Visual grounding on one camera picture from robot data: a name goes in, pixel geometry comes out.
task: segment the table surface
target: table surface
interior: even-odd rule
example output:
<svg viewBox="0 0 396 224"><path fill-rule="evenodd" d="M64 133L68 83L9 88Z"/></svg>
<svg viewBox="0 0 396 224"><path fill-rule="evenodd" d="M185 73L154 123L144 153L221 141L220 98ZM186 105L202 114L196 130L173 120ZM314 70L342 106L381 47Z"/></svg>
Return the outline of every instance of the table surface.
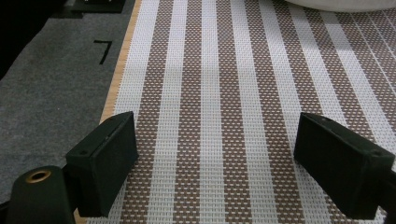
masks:
<svg viewBox="0 0 396 224"><path fill-rule="evenodd" d="M140 158L89 223L361 222L291 154L302 111L395 153L395 21L395 8L136 1L102 120L133 110Z"/></svg>

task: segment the black mark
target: black mark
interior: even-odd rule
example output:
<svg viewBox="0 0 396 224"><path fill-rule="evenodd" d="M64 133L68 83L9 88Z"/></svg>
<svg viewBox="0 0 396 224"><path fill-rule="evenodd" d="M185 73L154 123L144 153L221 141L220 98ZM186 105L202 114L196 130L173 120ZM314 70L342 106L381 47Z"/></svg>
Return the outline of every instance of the black mark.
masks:
<svg viewBox="0 0 396 224"><path fill-rule="evenodd" d="M110 50L111 44L113 41L105 41L105 40L94 40L93 43L95 44L107 44L107 48L105 50L105 54L102 57L102 60L100 61L99 64L103 64L105 62L105 59L107 57L108 51Z"/></svg>

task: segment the brown stripe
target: brown stripe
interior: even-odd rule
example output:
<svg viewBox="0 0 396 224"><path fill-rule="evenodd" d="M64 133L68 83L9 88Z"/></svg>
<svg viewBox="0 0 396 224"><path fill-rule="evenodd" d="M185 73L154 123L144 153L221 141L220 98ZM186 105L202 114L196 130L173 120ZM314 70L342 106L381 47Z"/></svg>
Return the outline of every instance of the brown stripe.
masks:
<svg viewBox="0 0 396 224"><path fill-rule="evenodd" d="M247 23L253 50L254 64L262 102L265 137L276 195L276 211L280 223L304 223L304 213L294 173L290 144L280 99L276 87L274 69L259 2L246 1Z"/></svg>
<svg viewBox="0 0 396 224"><path fill-rule="evenodd" d="M375 24L379 34L384 38L385 43L388 45L390 53L395 55L396 53L396 30L392 27L392 24L387 19L383 11L375 11L368 13L369 18Z"/></svg>
<svg viewBox="0 0 396 224"><path fill-rule="evenodd" d="M187 6L180 118L178 124L176 223L199 223L201 127L201 2Z"/></svg>
<svg viewBox="0 0 396 224"><path fill-rule="evenodd" d="M365 44L365 40L351 15L348 13L336 13L336 16L346 34L350 46L361 64L361 68L373 89L377 101L381 105L392 130L396 132L396 114L394 113L394 108L396 108L395 94L392 92L389 83L375 61L374 55Z"/></svg>
<svg viewBox="0 0 396 224"><path fill-rule="evenodd" d="M128 176L121 221L146 223L173 1L160 1L136 127L140 158Z"/></svg>
<svg viewBox="0 0 396 224"><path fill-rule="evenodd" d="M349 82L344 66L338 57L337 50L330 38L319 11L305 8L305 15L309 21L312 33L316 39L318 49L329 73L332 86L337 95L338 102L343 110L346 124L349 129L374 141L373 133L359 104L358 98ZM332 222L345 222L347 219L333 204L331 208Z"/></svg>
<svg viewBox="0 0 396 224"><path fill-rule="evenodd" d="M219 81L226 222L251 223L248 168L230 0L218 0Z"/></svg>

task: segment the white stripe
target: white stripe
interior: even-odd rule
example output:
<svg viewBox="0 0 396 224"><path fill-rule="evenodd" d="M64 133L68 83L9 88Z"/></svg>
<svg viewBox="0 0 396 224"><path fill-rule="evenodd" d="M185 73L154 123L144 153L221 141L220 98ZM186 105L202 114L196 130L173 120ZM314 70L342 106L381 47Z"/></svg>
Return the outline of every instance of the white stripe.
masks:
<svg viewBox="0 0 396 224"><path fill-rule="evenodd" d="M175 0L148 202L148 223L172 223L187 3Z"/></svg>
<svg viewBox="0 0 396 224"><path fill-rule="evenodd" d="M273 178L265 141L257 77L243 1L231 0L233 36L244 123L247 174L253 223L277 223Z"/></svg>
<svg viewBox="0 0 396 224"><path fill-rule="evenodd" d="M137 120L159 4L159 0L142 1L134 28L134 36L132 37L130 50L123 71L114 115L132 110L134 111L134 120ZM111 207L108 217L88 218L87 223L120 223L126 185L127 181L125 180Z"/></svg>
<svg viewBox="0 0 396 224"><path fill-rule="evenodd" d="M283 110L288 138L290 141L290 150L293 150L295 145L295 138L297 135L299 116L301 112L298 93L295 88L294 79L290 69L288 54L285 50L282 35L280 33L280 29L277 23L274 6L270 1L262 1L260 9L262 11L262 21L264 23L268 47L271 54L271 60L273 62L274 72L276 75L276 85L279 92L280 103ZM296 29L297 31L299 31L301 27L297 26ZM310 46L302 45L302 47L304 49L305 56L307 56L307 51L309 51L309 53L314 52L312 50L313 48ZM309 53L308 57L311 58L307 59L307 62L308 65L310 65L309 68L311 72L315 73L316 71L314 70L318 69L318 71L322 72L322 74L326 74L324 64L312 64L312 62L317 63L318 59L320 58L320 55L318 57L318 52L314 52L315 55L309 55ZM321 88L325 91L332 90L328 87ZM329 93L324 92L324 94L321 95L322 101L324 99L324 95L326 95L326 97L329 97ZM332 91L332 97L330 96L330 99L326 98L326 101L330 100L330 102L337 102L336 98L334 98L335 93ZM307 172L301 166L297 166L294 163L294 170L296 174L298 188L300 191L301 204L304 210L305 222L330 222L330 214L328 212L327 204L321 187L310 175L307 174Z"/></svg>
<svg viewBox="0 0 396 224"><path fill-rule="evenodd" d="M202 2L200 223L225 223L216 0Z"/></svg>

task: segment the wooden strip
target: wooden strip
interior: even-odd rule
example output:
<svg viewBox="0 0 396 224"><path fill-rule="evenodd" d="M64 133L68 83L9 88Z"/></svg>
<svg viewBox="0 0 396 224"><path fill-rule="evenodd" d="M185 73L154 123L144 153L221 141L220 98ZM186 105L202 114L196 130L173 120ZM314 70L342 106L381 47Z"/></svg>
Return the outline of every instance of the wooden strip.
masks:
<svg viewBox="0 0 396 224"><path fill-rule="evenodd" d="M278 222L304 223L304 213L291 160L290 143L277 89L276 75L271 63L258 1L247 1L247 23L262 105Z"/></svg>
<svg viewBox="0 0 396 224"><path fill-rule="evenodd" d="M230 1L217 1L216 8L226 222L251 223L248 168Z"/></svg>
<svg viewBox="0 0 396 224"><path fill-rule="evenodd" d="M187 6L178 124L175 223L199 223L200 220L201 4L200 1L189 1Z"/></svg>
<svg viewBox="0 0 396 224"><path fill-rule="evenodd" d="M146 223L173 1L160 1L136 126L140 158L128 176L121 221Z"/></svg>
<svg viewBox="0 0 396 224"><path fill-rule="evenodd" d="M137 15L139 13L141 4L142 4L142 0L135 0L134 2L134 11L132 12L131 19L129 20L128 28L126 30L125 37L122 43L120 56L117 61L113 79L111 80L110 88L105 102L105 107L103 109L102 117L100 120L101 123L105 119L113 116L114 114L114 106L116 104L117 95L119 93L123 70L125 68L125 63L128 57L129 48L131 47L131 40L132 40L132 36L134 35L134 27L136 25Z"/></svg>

